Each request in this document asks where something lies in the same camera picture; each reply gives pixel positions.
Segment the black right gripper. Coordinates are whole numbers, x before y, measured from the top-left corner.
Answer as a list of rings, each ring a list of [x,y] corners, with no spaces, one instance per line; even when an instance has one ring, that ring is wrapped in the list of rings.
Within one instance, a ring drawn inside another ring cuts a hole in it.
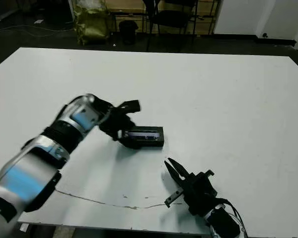
[[[207,170],[197,175],[189,173],[180,163],[172,158],[164,161],[172,179],[179,185],[179,189],[165,200],[165,205],[170,205],[181,195],[189,206],[192,215],[206,215],[220,204],[217,199],[217,191],[211,185],[210,176],[214,173]]]

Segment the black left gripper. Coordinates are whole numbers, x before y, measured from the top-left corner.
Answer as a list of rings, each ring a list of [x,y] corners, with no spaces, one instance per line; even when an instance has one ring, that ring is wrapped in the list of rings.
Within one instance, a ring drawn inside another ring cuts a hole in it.
[[[129,112],[122,108],[112,108],[99,124],[99,129],[118,141],[127,148],[139,149],[136,139],[125,130],[135,126],[135,123],[127,115]]]

